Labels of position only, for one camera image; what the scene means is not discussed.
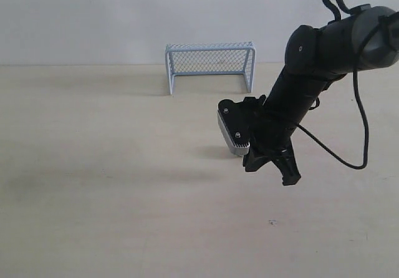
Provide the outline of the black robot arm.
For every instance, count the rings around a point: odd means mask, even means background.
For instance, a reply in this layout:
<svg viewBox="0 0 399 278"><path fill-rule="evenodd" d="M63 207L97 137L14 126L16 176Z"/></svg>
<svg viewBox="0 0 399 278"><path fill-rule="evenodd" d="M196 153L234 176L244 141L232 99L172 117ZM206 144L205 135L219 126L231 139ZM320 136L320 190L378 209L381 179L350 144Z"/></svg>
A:
<svg viewBox="0 0 399 278"><path fill-rule="evenodd" d="M347 74L387 68L398 61L398 13L368 7L321 28L299 26L286 46L284 67L270 93L246 97L250 147L247 172L273 163L285 186L300 179L291 136L319 95Z"/></svg>

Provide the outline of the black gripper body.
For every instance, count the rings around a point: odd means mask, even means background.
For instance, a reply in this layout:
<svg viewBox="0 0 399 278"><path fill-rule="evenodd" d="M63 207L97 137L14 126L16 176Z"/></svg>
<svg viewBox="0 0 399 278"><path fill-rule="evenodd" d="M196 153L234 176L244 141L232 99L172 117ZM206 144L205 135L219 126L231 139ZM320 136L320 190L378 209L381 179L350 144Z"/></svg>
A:
<svg viewBox="0 0 399 278"><path fill-rule="evenodd" d="M255 172L282 155L294 155L291 142L293 125L284 121L277 112L265 108L266 96L245 97L241 108L250 136L249 153L244 156L247 172Z"/></svg>

